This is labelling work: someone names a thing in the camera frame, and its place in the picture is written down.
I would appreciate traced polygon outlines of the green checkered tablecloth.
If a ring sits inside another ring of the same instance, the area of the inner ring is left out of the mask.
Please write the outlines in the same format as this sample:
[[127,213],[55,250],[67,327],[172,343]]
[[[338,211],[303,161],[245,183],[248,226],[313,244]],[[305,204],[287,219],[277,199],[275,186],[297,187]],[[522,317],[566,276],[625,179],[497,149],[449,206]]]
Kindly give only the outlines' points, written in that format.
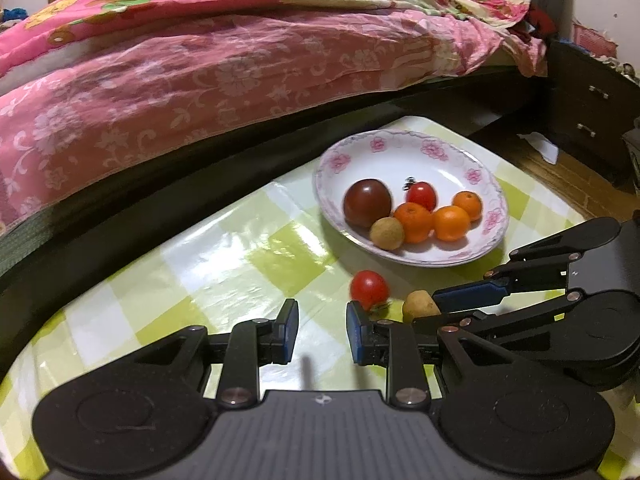
[[118,271],[56,314],[26,346],[1,385],[1,463],[17,476],[47,470],[30,420],[63,382],[188,325],[225,333],[247,318],[272,318],[298,301],[293,361],[266,366],[263,389],[383,389],[378,367],[352,362],[345,307],[352,276],[373,270],[390,285],[390,317],[405,296],[472,282],[510,250],[582,221],[561,197],[486,148],[429,119],[407,116],[397,130],[437,136],[473,154],[499,181],[510,220],[503,244],[466,266],[419,269],[372,257],[323,221],[307,164]]

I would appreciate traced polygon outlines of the dark bed frame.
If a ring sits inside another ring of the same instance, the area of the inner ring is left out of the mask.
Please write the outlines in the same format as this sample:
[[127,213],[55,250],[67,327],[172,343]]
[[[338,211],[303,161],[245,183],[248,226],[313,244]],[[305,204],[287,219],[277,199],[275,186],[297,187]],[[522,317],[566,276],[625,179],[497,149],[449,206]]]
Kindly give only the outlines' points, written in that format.
[[496,119],[531,122],[545,85],[515,67],[484,67],[339,99],[179,148],[34,214],[1,240],[2,367],[70,300],[336,141],[407,115],[462,132]]

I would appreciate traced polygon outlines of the brown longan fruit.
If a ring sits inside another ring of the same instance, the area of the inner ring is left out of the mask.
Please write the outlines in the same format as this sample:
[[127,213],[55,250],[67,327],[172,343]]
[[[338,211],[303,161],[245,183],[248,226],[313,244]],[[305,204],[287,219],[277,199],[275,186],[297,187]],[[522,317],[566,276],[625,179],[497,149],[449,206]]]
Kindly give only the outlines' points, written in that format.
[[415,318],[429,318],[441,314],[431,295],[423,289],[410,292],[402,304],[402,322],[406,324],[411,324]]

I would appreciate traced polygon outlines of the red tomato with stem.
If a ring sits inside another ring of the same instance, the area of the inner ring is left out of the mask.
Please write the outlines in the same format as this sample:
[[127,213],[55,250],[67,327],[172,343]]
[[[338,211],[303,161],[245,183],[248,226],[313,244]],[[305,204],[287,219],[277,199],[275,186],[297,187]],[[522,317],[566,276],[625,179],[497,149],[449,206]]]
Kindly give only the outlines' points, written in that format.
[[437,194],[435,189],[425,181],[417,181],[410,177],[404,185],[406,191],[406,202],[418,204],[429,212],[433,212],[437,207]]

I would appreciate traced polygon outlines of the smooth orange fruit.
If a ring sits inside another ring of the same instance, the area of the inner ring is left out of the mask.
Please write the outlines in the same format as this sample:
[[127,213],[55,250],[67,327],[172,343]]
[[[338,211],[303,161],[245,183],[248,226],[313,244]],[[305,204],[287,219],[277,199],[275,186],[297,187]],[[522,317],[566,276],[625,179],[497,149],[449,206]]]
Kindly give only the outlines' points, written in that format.
[[471,227],[468,213],[458,206],[446,206],[433,212],[435,236],[442,242],[456,242],[465,237]]

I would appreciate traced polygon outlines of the white floral plate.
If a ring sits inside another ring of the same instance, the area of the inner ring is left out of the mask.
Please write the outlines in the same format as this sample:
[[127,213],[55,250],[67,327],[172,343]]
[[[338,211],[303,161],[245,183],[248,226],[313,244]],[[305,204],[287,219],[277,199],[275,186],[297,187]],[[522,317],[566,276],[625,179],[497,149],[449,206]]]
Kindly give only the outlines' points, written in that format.
[[331,146],[314,195],[334,229],[367,252],[448,268],[488,255],[509,225],[500,184],[477,157],[437,136],[372,130]]

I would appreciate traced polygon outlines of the small red tomato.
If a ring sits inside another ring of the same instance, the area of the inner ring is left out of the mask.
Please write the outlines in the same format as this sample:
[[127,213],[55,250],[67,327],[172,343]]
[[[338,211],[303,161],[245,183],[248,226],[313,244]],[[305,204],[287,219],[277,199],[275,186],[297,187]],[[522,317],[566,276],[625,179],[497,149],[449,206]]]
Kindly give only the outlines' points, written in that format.
[[352,301],[359,302],[366,312],[382,307],[390,298],[390,288],[384,278],[370,270],[363,270],[354,275],[349,293]]

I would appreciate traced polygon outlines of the dimpled orange tangerine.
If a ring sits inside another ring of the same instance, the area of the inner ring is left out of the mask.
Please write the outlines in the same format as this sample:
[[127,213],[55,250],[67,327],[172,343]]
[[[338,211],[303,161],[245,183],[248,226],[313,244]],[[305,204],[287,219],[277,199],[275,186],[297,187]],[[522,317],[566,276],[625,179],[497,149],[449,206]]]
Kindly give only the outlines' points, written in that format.
[[463,209],[472,222],[480,220],[483,214],[483,202],[476,193],[471,191],[461,191],[457,193],[451,201],[452,206]]

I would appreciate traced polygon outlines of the pink basket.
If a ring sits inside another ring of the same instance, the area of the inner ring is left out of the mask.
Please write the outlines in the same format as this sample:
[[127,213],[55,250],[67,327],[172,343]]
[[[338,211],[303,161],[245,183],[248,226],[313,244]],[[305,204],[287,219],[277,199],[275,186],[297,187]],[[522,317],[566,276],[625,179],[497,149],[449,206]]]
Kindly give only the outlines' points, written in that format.
[[602,32],[597,29],[587,27],[579,22],[573,22],[573,42],[576,46],[588,51],[590,54],[600,58],[616,58],[617,44],[613,40],[609,40]]

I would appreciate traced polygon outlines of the dark brown tomato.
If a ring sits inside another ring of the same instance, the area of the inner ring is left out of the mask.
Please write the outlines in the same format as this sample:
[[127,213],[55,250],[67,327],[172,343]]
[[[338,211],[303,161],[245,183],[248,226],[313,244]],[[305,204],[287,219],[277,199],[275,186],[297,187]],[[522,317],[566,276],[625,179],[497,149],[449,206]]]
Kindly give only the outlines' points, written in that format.
[[363,179],[355,182],[343,198],[345,219],[354,226],[369,229],[378,219],[392,211],[392,196],[380,180]]

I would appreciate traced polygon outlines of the dark wooden nightstand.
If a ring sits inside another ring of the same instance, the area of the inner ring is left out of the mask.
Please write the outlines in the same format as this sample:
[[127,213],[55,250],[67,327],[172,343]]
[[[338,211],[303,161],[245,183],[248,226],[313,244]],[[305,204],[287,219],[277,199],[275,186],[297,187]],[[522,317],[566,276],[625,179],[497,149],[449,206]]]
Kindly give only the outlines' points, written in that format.
[[639,86],[612,67],[559,40],[547,50],[549,138],[616,186],[632,165],[623,135],[639,116]]

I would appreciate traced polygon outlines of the white paper scrap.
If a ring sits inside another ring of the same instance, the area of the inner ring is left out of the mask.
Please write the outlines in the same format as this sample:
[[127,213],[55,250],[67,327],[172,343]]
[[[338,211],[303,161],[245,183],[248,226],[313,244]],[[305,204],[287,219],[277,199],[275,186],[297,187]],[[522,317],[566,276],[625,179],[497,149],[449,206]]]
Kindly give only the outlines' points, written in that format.
[[535,151],[537,151],[545,162],[555,165],[558,162],[559,148],[539,132],[519,134],[518,137],[526,141]]

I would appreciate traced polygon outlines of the small orange tangerine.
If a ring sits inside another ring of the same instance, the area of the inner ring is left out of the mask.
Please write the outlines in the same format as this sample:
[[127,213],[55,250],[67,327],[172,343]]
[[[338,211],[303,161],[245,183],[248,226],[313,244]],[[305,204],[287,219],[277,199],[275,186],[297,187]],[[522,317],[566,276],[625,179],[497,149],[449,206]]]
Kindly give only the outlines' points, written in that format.
[[404,229],[406,244],[420,244],[431,235],[433,216],[420,204],[403,203],[394,211],[394,217]]

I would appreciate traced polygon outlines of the pink floral bedsheet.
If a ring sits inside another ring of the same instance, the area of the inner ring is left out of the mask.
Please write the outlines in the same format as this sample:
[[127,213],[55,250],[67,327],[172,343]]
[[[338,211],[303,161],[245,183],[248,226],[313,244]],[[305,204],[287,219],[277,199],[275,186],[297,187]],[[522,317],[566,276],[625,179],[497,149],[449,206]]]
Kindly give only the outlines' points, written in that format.
[[66,44],[1,79],[1,229],[177,148],[339,99],[506,63],[544,43],[477,18],[277,11]]

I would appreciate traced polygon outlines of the round brown longan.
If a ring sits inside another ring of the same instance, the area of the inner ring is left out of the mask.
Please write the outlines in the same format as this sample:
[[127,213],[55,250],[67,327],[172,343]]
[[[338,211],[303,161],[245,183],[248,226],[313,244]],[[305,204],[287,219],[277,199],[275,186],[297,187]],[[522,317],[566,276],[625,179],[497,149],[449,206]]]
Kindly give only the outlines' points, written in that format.
[[385,217],[372,224],[369,238],[376,247],[392,252],[404,244],[405,231],[396,218]]

